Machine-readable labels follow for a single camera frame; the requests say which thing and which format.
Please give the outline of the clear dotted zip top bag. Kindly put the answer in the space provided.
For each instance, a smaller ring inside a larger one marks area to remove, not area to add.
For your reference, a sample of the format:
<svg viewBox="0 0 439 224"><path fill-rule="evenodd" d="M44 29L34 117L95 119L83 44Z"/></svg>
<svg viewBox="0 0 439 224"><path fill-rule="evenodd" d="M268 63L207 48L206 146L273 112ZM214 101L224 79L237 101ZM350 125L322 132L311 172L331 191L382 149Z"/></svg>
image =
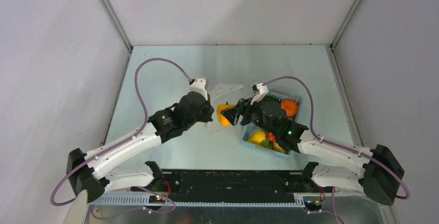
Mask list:
<svg viewBox="0 0 439 224"><path fill-rule="evenodd" d="M232 124L221 115L221 112L235 106L240 98L239 95L242 89L242 84L220 83L209 92L214 113L212 114L213 121L205 124L208 134L211 135L232 126Z"/></svg>

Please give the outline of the red chili pepper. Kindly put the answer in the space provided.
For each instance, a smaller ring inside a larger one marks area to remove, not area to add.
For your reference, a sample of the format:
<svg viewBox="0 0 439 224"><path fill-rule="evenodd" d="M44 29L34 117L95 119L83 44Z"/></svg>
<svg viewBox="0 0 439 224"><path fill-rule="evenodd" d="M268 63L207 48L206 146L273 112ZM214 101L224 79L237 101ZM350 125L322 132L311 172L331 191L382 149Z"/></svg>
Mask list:
<svg viewBox="0 0 439 224"><path fill-rule="evenodd" d="M276 138L271 133L266 133L266 139L269 140L271 143L276 141Z"/></svg>

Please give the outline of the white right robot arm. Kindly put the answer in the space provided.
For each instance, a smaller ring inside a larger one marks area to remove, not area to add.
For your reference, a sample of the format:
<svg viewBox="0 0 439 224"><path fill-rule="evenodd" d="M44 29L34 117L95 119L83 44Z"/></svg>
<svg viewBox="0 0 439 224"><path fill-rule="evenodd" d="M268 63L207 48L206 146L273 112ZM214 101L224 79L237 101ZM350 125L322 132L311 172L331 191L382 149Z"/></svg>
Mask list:
<svg viewBox="0 0 439 224"><path fill-rule="evenodd" d="M319 162L309 162L305 166L301 185L308 192L314 192L319 187L351 189L387 206L393 205L398 198L404 170L386 146L346 146L327 140L295 122L276 100L252 102L251 99L240 99L237 104L219 104L217 119L223 126L253 124L273 135L278 146L286 152L335 162L335 166Z"/></svg>

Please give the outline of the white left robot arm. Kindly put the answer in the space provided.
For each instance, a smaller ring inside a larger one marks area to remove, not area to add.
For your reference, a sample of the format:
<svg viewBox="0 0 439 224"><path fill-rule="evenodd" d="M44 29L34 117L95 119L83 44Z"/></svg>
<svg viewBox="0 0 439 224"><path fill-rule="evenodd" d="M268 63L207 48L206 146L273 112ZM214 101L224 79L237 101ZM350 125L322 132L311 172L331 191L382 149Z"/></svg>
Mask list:
<svg viewBox="0 0 439 224"><path fill-rule="evenodd" d="M191 91L168 108L157 111L145 126L115 142L84 153L79 148L68 155L67 175L75 195L87 191L89 203L104 193L132 187L158 191L164 184L163 173L154 161L131 169L119 165L139 153L179 137L195 123L211 122L214 108L210 96Z"/></svg>

